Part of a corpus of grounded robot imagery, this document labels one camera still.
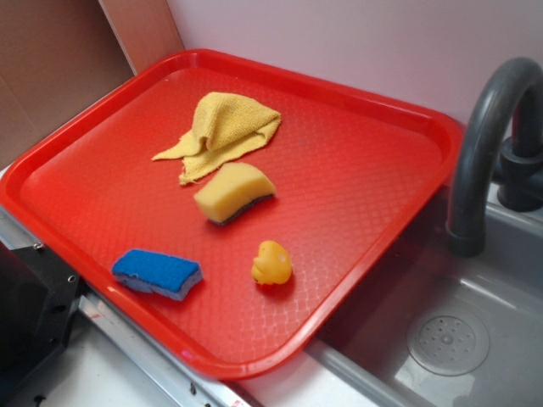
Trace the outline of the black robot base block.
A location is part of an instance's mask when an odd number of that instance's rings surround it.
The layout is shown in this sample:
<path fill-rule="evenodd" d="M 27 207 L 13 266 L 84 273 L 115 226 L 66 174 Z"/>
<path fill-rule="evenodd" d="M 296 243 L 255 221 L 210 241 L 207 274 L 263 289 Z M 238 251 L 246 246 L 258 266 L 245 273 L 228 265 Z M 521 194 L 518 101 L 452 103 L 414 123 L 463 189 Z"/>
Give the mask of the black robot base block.
<path fill-rule="evenodd" d="M 1 404 L 67 348 L 84 282 L 48 248 L 1 246 Z"/>

